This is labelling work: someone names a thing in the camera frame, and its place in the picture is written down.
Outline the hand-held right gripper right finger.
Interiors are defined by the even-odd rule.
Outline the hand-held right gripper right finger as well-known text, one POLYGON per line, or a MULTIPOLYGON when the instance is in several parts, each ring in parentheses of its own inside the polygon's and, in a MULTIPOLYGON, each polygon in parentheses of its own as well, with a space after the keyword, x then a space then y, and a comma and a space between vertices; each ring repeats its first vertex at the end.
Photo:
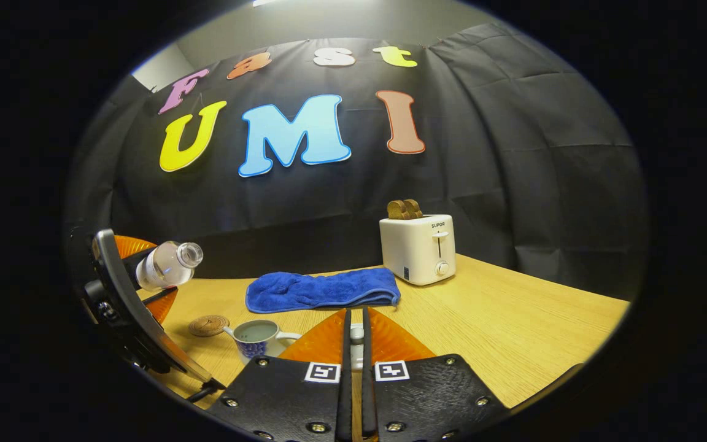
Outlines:
POLYGON ((509 410, 459 354, 436 355, 363 310, 361 429, 372 442, 464 442, 509 410))

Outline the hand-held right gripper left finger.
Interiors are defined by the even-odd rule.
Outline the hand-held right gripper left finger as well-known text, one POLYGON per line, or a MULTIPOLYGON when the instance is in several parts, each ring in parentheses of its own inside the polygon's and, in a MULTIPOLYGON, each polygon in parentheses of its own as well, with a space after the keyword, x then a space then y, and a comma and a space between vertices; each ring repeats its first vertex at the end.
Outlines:
POLYGON ((253 356, 208 413, 256 442, 352 442, 351 312, 253 356))

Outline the clear plastic water bottle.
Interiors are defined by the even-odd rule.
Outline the clear plastic water bottle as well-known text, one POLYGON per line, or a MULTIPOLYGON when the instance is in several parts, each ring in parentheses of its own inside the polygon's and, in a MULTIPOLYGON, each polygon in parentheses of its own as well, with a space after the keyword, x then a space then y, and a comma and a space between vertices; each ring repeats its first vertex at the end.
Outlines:
POLYGON ((191 280, 204 260, 204 251, 193 242, 166 241, 136 266, 136 281, 150 292, 177 287, 191 280))

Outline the round brown coaster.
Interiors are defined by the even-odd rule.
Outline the round brown coaster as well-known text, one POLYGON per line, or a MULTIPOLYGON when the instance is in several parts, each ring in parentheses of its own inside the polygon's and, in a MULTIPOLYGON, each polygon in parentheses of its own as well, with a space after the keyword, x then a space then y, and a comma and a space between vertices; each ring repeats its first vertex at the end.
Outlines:
POLYGON ((188 324, 188 331, 191 335, 199 338, 210 338, 224 333, 229 325, 228 319, 221 314, 206 314, 191 320, 188 324))

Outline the white blue-patterned teacup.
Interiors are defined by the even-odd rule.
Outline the white blue-patterned teacup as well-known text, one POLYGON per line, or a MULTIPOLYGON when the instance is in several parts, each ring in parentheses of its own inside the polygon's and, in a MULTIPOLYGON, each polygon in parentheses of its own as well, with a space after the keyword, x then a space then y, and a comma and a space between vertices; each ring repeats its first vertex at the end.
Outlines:
POLYGON ((255 357, 278 357, 292 343, 302 338, 302 334, 281 330, 271 320, 252 320, 234 328, 225 325, 223 331, 235 341, 239 358, 245 365, 255 357))

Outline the blue towel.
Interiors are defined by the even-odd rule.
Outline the blue towel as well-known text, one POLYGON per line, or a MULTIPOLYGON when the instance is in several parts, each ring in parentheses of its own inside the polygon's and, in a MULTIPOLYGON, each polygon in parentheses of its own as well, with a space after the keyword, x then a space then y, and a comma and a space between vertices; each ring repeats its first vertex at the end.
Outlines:
POLYGON ((257 314, 361 305, 396 306, 400 299, 395 275, 385 268, 355 269, 326 276, 275 272, 254 280, 245 291, 246 308, 257 314))

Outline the white toaster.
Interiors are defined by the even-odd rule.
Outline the white toaster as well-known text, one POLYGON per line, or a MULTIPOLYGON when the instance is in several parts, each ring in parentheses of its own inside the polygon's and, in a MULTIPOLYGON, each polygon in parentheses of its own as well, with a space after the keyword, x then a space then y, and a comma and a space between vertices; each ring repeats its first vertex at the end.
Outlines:
POLYGON ((454 219, 448 214, 418 219, 381 219, 382 264, 413 285, 434 284, 455 275, 454 219))

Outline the black backdrop cloth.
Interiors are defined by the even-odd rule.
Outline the black backdrop cloth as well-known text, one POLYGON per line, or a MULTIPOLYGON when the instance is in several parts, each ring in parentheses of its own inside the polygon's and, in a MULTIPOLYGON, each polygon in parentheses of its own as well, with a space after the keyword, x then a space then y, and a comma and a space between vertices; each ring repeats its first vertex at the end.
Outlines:
POLYGON ((387 202, 449 214, 458 254, 631 300, 649 248, 636 147, 549 48, 502 23, 421 47, 304 39, 116 91, 71 163, 62 224, 204 250, 203 279, 382 263, 387 202))

